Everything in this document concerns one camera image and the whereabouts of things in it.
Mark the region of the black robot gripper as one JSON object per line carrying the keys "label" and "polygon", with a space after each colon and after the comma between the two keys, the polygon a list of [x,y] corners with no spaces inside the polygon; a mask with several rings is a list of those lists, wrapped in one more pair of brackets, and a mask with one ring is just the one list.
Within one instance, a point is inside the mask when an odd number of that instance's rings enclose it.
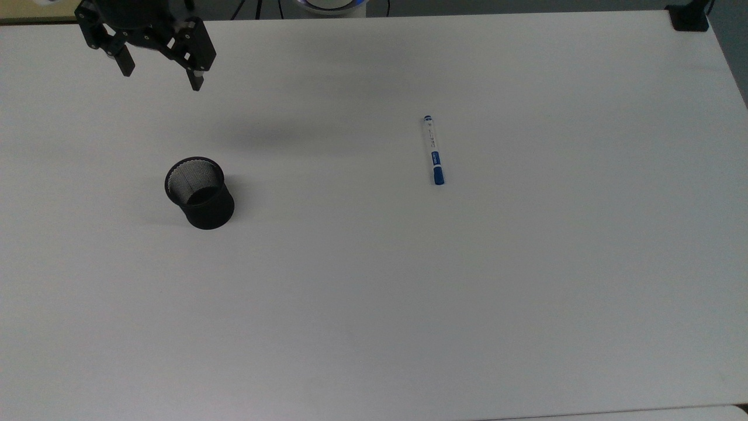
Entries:
{"label": "black robot gripper", "polygon": [[[179,64],[196,92],[216,59],[203,19],[185,19],[180,8],[174,13],[171,1],[82,1],[74,16],[86,45],[104,51],[124,77],[130,77],[134,70],[126,40],[134,46],[158,49]],[[108,25],[113,33],[108,32]]]}

